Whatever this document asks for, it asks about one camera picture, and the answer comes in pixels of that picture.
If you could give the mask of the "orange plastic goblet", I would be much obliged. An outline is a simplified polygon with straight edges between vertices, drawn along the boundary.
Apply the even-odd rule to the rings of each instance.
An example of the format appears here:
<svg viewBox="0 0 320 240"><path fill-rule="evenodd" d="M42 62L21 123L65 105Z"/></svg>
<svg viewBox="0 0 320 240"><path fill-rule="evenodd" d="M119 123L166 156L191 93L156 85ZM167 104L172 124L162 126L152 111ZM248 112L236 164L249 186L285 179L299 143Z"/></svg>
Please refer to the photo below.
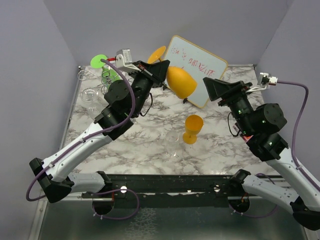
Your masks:
<svg viewBox="0 0 320 240"><path fill-rule="evenodd" d="M186 118L184 126L185 132L182 139L186 144L192 145L197 141L197 134L201 131L204 125L203 119L198 115L190 115Z"/></svg>
<svg viewBox="0 0 320 240"><path fill-rule="evenodd" d="M148 58L147 63L153 64L156 61L162 62L162 55L166 51L166 46L161 46L155 50ZM167 70L166 80L168 87L175 93L179 99L188 98L197 88L197 82L184 69L169 66Z"/></svg>

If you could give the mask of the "orange plastic goblet front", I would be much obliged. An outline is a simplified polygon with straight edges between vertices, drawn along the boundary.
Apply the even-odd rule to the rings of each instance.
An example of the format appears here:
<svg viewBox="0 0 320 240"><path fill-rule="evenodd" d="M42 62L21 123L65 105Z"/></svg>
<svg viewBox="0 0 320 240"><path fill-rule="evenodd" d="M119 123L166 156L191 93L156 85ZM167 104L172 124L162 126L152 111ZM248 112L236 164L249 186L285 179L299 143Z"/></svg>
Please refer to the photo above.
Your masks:
<svg viewBox="0 0 320 240"><path fill-rule="evenodd" d="M186 144L192 145L197 141L197 134L201 131L204 125L203 119L198 115L190 115L186 118L184 126L185 132L182 139Z"/></svg>

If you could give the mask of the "green plastic wine glass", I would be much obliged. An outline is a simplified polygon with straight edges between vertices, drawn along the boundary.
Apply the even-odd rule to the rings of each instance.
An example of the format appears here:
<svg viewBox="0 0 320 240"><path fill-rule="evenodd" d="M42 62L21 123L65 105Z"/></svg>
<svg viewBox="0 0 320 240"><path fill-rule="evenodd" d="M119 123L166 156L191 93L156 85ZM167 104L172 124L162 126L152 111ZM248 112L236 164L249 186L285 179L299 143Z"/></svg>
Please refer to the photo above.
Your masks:
<svg viewBox="0 0 320 240"><path fill-rule="evenodd" d="M110 66L102 62L101 59L108 60L109 58L104 54L98 54L91 59L90 66L94 69L102 69L102 83L110 85L112 82L119 80L120 76Z"/></svg>

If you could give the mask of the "clear wine glass front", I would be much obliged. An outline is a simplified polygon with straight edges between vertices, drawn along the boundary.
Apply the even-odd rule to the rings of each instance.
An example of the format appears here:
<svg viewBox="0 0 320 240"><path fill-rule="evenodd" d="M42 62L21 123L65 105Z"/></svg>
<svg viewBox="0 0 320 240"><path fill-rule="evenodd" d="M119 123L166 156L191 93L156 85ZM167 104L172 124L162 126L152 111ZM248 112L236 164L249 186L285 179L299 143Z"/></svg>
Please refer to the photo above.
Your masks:
<svg viewBox="0 0 320 240"><path fill-rule="evenodd" d="M166 133L164 139L165 153L169 157L175 157L177 155L179 147L180 135L177 131L170 130Z"/></svg>

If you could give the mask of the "clear wine glass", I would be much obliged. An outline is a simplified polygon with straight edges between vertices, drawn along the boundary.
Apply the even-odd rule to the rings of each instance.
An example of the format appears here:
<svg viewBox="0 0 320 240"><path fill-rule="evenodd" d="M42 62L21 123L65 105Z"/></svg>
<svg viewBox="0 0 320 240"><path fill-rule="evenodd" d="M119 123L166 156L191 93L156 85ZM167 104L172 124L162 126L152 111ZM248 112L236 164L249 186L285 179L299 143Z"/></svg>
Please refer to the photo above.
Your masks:
<svg viewBox="0 0 320 240"><path fill-rule="evenodd" d="M164 139L165 153L169 157L175 157L177 155L179 147L180 135L177 131L170 130L166 133Z"/></svg>
<svg viewBox="0 0 320 240"><path fill-rule="evenodd" d="M86 88L80 93L80 97L87 103L87 113L94 120L104 109L104 106L99 102L99 92L92 88Z"/></svg>

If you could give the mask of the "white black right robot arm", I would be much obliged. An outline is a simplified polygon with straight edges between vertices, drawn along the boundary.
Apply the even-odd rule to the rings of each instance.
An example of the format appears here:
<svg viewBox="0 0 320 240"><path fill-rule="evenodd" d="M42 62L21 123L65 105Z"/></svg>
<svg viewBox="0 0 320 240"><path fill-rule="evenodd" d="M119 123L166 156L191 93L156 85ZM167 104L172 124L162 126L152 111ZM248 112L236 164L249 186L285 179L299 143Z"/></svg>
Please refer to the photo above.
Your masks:
<svg viewBox="0 0 320 240"><path fill-rule="evenodd" d="M294 149L279 135L287 123L279 104L266 103L254 109L248 100L255 90L250 82L229 83L209 77L203 82L212 102L218 100L219 106L229 107L249 150L291 186L282 188L240 169L230 179L230 191L236 196L248 193L262 197L287 210L303 227L318 231L320 182L301 165Z"/></svg>

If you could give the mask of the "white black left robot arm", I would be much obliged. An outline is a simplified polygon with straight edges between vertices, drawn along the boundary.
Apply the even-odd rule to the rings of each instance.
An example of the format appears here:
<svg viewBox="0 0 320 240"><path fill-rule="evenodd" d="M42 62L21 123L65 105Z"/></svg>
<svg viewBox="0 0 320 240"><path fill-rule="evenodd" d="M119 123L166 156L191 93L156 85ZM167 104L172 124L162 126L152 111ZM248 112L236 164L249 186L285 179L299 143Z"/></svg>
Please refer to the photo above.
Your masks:
<svg viewBox="0 0 320 240"><path fill-rule="evenodd" d="M64 199L70 193L89 192L103 198L111 190L111 180L103 171L74 173L73 170L101 147L123 135L141 110L152 88L159 87L166 79L169 60L148 64L137 61L137 70L130 74L129 83L123 70L114 70L121 77L115 80L104 95L105 107L89 127L74 141L44 160L34 158L29 165L44 196L50 203Z"/></svg>

